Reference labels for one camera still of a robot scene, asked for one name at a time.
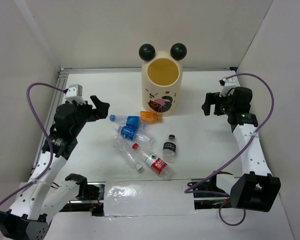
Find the blue-cap clear bottle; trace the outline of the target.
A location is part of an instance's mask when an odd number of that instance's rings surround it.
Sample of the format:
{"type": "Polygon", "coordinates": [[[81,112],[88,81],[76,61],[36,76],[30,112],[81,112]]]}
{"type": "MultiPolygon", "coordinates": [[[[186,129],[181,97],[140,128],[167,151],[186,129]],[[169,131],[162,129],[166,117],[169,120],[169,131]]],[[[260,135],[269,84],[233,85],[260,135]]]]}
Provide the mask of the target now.
{"type": "Polygon", "coordinates": [[[133,127],[137,128],[140,131],[142,131],[147,126],[146,121],[141,119],[139,116],[123,116],[111,114],[109,116],[109,119],[111,122],[114,122],[119,126],[133,127]]]}

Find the blue-label clear bottle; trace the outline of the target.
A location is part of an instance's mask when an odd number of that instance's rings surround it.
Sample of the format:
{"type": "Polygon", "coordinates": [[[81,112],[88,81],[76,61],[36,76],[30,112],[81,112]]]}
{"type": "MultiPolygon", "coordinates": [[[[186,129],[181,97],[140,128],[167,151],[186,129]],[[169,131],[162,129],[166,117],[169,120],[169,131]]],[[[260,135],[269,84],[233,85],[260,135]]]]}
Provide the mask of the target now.
{"type": "Polygon", "coordinates": [[[133,141],[137,144],[144,145],[144,146],[152,146],[155,142],[155,139],[147,134],[147,133],[140,133],[138,129],[132,126],[117,126],[115,128],[116,132],[122,136],[123,138],[133,141]]]}

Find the clear crushed bottle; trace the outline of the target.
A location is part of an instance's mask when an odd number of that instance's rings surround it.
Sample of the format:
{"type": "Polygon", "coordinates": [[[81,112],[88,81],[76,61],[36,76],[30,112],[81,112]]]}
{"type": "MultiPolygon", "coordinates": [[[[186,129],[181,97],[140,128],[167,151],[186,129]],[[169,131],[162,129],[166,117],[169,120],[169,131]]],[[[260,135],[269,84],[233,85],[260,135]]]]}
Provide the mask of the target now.
{"type": "Polygon", "coordinates": [[[115,135],[113,138],[113,145],[116,147],[125,163],[131,169],[136,170],[138,173],[141,173],[144,170],[142,164],[137,160],[134,153],[130,150],[130,145],[122,136],[115,135]]]}

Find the orange plastic bottle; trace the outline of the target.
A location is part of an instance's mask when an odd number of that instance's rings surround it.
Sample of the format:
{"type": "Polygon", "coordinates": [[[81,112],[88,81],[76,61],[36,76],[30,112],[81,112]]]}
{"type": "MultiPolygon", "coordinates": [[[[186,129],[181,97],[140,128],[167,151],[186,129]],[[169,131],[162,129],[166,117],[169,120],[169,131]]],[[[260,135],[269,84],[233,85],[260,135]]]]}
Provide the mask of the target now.
{"type": "Polygon", "coordinates": [[[148,124],[155,124],[162,121],[162,113],[151,111],[140,111],[140,118],[148,124]]]}

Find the black-label small bottle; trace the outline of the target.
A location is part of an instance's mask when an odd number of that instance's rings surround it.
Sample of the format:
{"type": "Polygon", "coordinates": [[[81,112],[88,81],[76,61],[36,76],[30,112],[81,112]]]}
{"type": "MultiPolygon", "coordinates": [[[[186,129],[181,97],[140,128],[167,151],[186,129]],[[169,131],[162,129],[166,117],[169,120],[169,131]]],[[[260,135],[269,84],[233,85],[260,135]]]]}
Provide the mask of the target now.
{"type": "Polygon", "coordinates": [[[175,163],[176,162],[176,137],[173,134],[170,134],[167,140],[163,143],[162,147],[162,156],[165,161],[168,163],[175,163]]]}

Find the red-label red-cap bottle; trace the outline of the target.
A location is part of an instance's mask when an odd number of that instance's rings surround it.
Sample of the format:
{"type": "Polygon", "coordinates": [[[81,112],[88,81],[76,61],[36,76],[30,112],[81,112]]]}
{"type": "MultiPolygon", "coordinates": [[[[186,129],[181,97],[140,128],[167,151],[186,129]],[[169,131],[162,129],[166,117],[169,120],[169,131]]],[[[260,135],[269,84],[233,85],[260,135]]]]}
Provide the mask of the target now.
{"type": "Polygon", "coordinates": [[[143,162],[160,178],[171,179],[175,174],[173,169],[159,156],[153,153],[152,150],[148,150],[137,143],[132,145],[134,152],[140,156],[143,162]]]}

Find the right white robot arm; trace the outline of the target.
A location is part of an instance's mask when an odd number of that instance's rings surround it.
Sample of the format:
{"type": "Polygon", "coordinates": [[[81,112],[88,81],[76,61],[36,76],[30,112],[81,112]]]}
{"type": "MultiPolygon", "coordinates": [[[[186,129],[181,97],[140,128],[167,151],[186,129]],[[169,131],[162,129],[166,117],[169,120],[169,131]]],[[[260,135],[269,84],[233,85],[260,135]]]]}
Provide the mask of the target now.
{"type": "Polygon", "coordinates": [[[227,121],[242,150],[240,155],[242,176],[235,178],[228,173],[219,173],[208,184],[213,196],[223,192],[230,196],[233,208],[259,212],[269,212],[279,190],[281,182],[274,177],[266,163],[257,133],[258,121],[250,113],[252,90],[245,87],[226,88],[222,92],[207,93],[202,110],[210,115],[214,106],[216,116],[227,115],[227,121]]]}

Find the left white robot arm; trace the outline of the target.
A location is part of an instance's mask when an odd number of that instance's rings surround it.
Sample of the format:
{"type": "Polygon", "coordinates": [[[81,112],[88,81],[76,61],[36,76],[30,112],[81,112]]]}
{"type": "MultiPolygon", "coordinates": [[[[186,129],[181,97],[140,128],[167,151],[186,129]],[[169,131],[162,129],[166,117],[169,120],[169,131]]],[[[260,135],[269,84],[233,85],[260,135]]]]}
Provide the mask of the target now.
{"type": "Polygon", "coordinates": [[[12,240],[43,240],[55,215],[72,198],[82,200],[89,193],[86,177],[71,173],[57,190],[49,194],[60,170],[65,166],[88,122],[105,119],[110,104],[90,96],[93,104],[81,97],[67,97],[56,108],[54,123],[42,147],[41,156],[28,183],[17,193],[7,211],[0,211],[0,232],[12,240]]]}

